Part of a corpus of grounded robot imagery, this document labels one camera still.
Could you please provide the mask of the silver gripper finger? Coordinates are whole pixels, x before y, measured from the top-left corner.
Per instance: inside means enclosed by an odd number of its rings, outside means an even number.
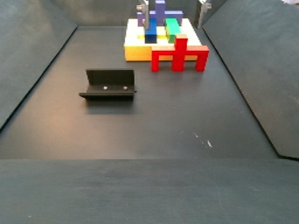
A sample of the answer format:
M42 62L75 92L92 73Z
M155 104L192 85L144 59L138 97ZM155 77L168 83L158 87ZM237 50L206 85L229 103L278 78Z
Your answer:
M204 14L211 9L211 0L199 0L199 3L200 3L200 9L199 9L198 27L202 27Z
M150 29L150 1L148 0L138 0L139 5L136 6L136 10L140 12L138 16L139 24L144 27L146 30Z

